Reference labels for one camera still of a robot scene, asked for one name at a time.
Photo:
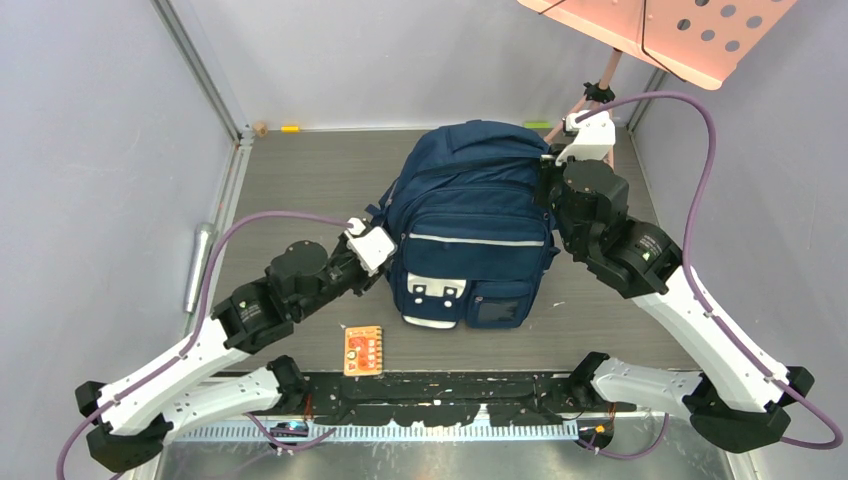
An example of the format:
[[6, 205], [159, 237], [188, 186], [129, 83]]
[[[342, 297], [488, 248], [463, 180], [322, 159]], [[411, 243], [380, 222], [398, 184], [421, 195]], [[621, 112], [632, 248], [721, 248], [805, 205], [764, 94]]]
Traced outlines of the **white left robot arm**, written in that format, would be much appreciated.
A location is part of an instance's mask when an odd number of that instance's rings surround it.
[[80, 385], [79, 409], [94, 426], [86, 436], [91, 457], [122, 473], [205, 423], [273, 409], [298, 412], [308, 382], [289, 356], [228, 382], [202, 383], [293, 334], [296, 324], [346, 292], [362, 295], [395, 250], [381, 230], [342, 236], [333, 252], [311, 241], [296, 242], [270, 262], [264, 277], [217, 304], [198, 332], [123, 380]]

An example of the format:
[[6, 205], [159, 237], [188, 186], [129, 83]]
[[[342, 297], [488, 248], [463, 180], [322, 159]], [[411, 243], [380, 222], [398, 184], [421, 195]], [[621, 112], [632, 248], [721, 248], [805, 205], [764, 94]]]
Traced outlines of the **navy blue backpack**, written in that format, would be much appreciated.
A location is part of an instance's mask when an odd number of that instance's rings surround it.
[[366, 209], [397, 245], [385, 277], [406, 323], [524, 322], [559, 252], [553, 215], [535, 202], [548, 151], [535, 131], [497, 121], [442, 126], [419, 139]]

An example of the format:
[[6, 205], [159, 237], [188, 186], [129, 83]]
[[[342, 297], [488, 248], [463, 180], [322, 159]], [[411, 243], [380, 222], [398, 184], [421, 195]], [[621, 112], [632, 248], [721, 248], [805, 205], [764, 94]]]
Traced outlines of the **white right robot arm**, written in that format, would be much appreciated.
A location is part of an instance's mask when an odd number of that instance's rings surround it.
[[540, 161], [536, 202], [549, 209], [564, 249], [602, 284], [657, 320], [697, 363], [694, 372], [632, 365], [589, 353], [568, 379], [584, 410], [628, 403], [684, 419], [711, 444], [745, 453], [782, 439], [788, 407], [813, 386], [756, 347], [732, 321], [705, 310], [706, 289], [660, 227], [628, 213], [627, 181], [597, 160]]

